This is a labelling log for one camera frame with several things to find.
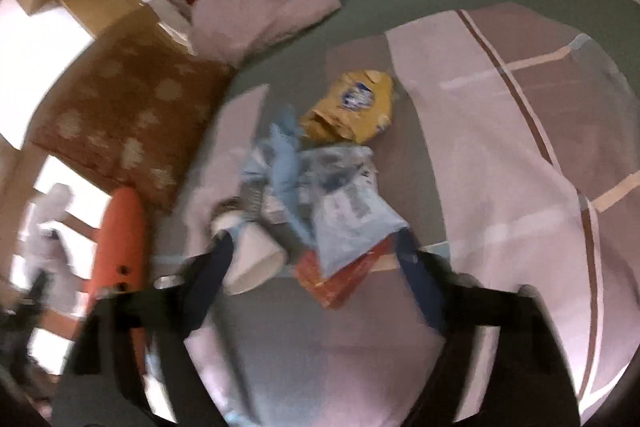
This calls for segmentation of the white plastic bag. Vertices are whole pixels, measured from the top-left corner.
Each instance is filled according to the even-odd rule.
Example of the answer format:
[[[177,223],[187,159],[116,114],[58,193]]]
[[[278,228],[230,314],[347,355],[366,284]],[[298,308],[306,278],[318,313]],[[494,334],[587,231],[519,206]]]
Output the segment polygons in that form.
[[[47,306],[64,314],[74,312],[82,282],[70,265],[61,234],[51,225],[63,219],[72,199],[70,188],[61,183],[54,184],[47,194],[37,197],[26,223],[22,249],[28,283],[32,285],[41,272],[46,272],[48,285],[44,295]]]

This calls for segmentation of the white blue paper cup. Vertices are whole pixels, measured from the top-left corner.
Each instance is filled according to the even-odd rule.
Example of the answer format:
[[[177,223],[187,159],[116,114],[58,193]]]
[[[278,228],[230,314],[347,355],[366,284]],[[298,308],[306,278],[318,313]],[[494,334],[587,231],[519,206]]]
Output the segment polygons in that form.
[[[210,224],[214,234],[228,232],[234,251],[222,286],[228,295],[252,291],[278,275],[288,261],[288,253],[258,222],[231,210],[217,216]]]

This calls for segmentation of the white small box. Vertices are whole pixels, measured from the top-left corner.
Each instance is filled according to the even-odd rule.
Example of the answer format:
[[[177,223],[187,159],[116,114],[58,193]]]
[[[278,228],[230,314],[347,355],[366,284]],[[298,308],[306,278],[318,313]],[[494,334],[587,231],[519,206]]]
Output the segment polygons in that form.
[[[272,187],[267,184],[262,187],[262,193],[259,196],[258,205],[259,214],[262,219],[272,225],[284,225],[288,218],[285,214],[285,207],[273,193]]]

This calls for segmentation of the red cigarette pack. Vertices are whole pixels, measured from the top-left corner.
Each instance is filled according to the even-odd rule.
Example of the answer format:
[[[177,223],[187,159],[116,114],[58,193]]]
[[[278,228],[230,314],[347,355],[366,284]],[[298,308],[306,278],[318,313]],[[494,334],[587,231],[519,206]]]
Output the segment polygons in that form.
[[[296,263],[294,274],[300,286],[323,308],[338,309],[370,273],[397,268],[394,248],[395,236],[387,236],[357,260],[339,269],[332,277],[324,277],[320,272],[317,254],[306,251]]]

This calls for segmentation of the orange carrot plush pillow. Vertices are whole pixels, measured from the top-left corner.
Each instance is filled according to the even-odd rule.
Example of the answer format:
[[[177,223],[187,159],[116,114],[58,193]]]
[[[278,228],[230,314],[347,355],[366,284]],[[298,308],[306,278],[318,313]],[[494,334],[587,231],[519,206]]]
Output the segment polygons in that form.
[[[86,285],[88,309],[104,291],[140,291],[146,283],[146,222],[140,195],[132,187],[113,192],[96,232],[96,253]]]

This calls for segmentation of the blue crumpled plastic glove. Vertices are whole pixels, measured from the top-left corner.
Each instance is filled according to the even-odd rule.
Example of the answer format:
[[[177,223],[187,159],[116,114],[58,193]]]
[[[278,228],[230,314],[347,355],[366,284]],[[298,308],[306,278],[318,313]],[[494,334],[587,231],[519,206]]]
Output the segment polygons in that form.
[[[302,173],[299,147],[302,129],[291,106],[270,124],[269,139],[256,144],[245,159],[241,180],[266,181],[283,207],[288,226],[307,248],[316,248],[314,231],[299,213],[298,181]]]

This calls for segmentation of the light blue printed packet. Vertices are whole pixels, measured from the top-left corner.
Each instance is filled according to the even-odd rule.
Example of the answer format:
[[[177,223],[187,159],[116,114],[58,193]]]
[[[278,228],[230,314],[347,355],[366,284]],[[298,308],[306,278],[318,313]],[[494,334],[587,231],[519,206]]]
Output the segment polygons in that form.
[[[335,145],[312,150],[309,180],[314,251],[325,279],[408,227],[378,193],[369,147]]]

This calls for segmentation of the pink grey striped blanket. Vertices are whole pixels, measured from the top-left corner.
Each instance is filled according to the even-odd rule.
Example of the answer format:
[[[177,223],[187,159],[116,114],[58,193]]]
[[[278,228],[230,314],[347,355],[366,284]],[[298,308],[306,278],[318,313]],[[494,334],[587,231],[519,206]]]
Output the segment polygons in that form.
[[[204,239],[242,192],[243,162],[285,103],[307,108],[347,69],[389,72],[390,127],[370,144],[378,191],[424,247],[483,286],[539,291],[582,425],[612,424],[639,346],[639,63],[608,32],[514,3],[446,11],[375,36],[334,17],[237,75],[192,154],[158,263]],[[397,426],[442,345],[398,269],[337,310],[290,270],[222,296],[191,343],[240,426]]]

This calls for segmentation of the brown floral cushion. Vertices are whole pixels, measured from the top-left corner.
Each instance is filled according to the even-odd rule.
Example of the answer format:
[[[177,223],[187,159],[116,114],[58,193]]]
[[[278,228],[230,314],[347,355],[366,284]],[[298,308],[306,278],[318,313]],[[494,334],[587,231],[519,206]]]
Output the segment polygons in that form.
[[[105,29],[40,102],[26,139],[105,192],[170,211],[233,69],[172,40],[149,9]]]

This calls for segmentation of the yellow snack wrapper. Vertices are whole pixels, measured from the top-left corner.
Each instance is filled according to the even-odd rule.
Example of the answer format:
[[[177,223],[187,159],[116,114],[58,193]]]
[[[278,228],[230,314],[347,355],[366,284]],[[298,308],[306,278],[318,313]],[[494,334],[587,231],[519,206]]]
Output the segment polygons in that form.
[[[326,97],[300,118],[300,127],[317,144],[364,144],[390,127],[393,94],[394,80],[386,72],[344,72]]]

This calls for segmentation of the pink pillow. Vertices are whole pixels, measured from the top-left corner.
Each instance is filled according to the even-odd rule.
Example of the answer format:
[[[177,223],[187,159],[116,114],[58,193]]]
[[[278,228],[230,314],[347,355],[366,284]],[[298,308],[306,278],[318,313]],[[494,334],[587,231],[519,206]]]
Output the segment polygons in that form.
[[[340,0],[195,0],[189,40],[198,56],[238,67],[339,9]]]

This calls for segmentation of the green bed sheet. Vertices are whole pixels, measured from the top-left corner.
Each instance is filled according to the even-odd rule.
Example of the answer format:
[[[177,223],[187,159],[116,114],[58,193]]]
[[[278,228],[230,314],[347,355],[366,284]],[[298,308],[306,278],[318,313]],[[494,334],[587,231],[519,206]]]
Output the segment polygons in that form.
[[[319,93],[326,51],[352,39],[438,12],[484,8],[513,2],[573,26],[597,40],[629,81],[639,87],[639,5],[634,0],[341,0],[342,7],[322,23],[251,58],[239,70],[229,93],[238,95],[263,83],[291,88],[297,102]]]

